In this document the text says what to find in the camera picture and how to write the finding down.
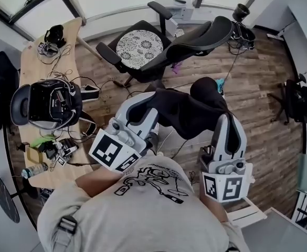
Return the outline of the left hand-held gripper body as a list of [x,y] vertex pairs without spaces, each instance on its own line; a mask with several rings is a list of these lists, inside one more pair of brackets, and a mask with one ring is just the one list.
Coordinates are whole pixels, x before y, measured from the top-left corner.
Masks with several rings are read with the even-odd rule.
[[89,155],[108,170],[123,173],[146,154],[147,139],[157,124],[158,111],[144,108],[139,121],[130,120],[130,111],[153,99],[155,92],[145,92],[125,100],[105,129],[100,129]]

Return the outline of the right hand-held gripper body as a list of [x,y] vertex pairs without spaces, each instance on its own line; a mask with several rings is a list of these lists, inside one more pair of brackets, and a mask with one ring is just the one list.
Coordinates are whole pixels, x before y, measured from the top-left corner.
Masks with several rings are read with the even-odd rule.
[[231,113],[219,117],[209,146],[200,149],[204,194],[220,202],[238,201],[248,195],[253,164],[246,162],[247,137]]

